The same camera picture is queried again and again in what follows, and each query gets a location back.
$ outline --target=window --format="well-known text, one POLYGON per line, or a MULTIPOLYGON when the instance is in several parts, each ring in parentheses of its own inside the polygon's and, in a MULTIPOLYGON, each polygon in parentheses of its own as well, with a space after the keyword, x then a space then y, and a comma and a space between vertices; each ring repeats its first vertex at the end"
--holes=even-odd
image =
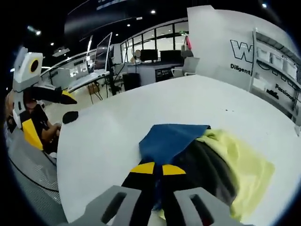
POLYGON ((174 32, 175 32, 176 36, 180 32, 185 32, 186 34, 189 34, 188 21, 175 24, 174 25, 174 32))
POLYGON ((185 41, 185 34, 189 34, 188 21, 174 24, 175 32, 175 49, 181 50, 182 45, 185 41))
POLYGON ((175 49, 181 50, 182 45, 184 44, 185 36, 177 36, 175 38, 175 49))
POLYGON ((126 56, 126 50, 127 50, 127 46, 126 43, 123 43, 121 45, 121 53, 122 53, 122 62, 128 62, 127 56, 126 56))
POLYGON ((155 49, 155 30, 143 34, 143 49, 155 49))
POLYGON ((142 35, 134 38, 134 51, 142 49, 142 35))
POLYGON ((131 58, 133 57, 133 40, 132 39, 129 39, 128 42, 127 42, 127 59, 128 61, 131 60, 131 58))
POLYGON ((158 49, 158 57, 161 56, 160 51, 174 49, 172 24, 157 28, 157 49, 158 49))

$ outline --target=white wall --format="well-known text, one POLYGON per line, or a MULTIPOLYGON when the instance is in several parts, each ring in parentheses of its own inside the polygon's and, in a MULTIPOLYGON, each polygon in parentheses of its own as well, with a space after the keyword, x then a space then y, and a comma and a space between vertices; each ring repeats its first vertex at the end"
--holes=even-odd
MULTIPOLYGON (((252 32, 255 28, 282 43, 292 52, 298 52, 285 31, 261 18, 235 11, 215 10, 211 6, 192 7, 187 11, 192 51, 195 57, 200 58, 197 74, 248 90, 250 74, 231 69, 231 64, 238 65, 246 71, 252 70, 252 32)), ((259 46, 282 56, 267 45, 259 44, 259 46)), ((263 70, 259 66, 256 68, 259 76, 270 81, 271 89, 275 89, 277 83, 285 86, 286 91, 292 96, 295 95, 295 90, 283 81, 280 75, 275 72, 273 74, 271 70, 263 70)), ((292 105, 292 101, 283 93, 278 90, 277 93, 279 100, 284 101, 286 105, 292 105)))

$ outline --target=yellow cloth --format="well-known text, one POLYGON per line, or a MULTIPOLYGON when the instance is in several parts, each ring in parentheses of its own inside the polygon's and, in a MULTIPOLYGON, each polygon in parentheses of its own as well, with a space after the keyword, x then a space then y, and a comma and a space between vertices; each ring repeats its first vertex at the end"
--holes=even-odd
POLYGON ((221 129, 207 129, 197 141, 210 146, 233 172, 237 196, 231 206, 231 216, 239 221, 249 216, 269 185, 274 165, 248 144, 221 129))

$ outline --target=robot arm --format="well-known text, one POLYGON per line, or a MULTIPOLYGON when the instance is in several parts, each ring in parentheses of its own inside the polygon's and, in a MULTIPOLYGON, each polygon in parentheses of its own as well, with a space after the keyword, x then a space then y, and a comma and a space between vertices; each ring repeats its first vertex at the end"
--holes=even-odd
POLYGON ((24 93, 29 92, 30 96, 36 100, 47 100, 65 105, 77 103, 70 93, 57 90, 51 85, 40 84, 42 61, 42 53, 28 53, 26 48, 22 48, 15 61, 13 80, 14 120, 17 127, 23 130, 25 140, 40 150, 43 150, 43 145, 33 125, 31 115, 25 108, 24 93))

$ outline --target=storage bin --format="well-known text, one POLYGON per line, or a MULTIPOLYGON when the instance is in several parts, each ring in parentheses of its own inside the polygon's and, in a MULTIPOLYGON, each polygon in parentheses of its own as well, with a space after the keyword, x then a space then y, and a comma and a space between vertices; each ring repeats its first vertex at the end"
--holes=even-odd
POLYGON ((274 67, 283 70, 283 62, 284 62, 283 58, 271 53, 270 60, 271 60, 271 63, 274 65, 274 67))
POLYGON ((288 73, 294 79, 297 79, 297 66, 291 62, 284 61, 283 70, 288 73))
POLYGON ((261 49, 260 47, 257 48, 257 57, 261 60, 269 62, 269 52, 261 49))

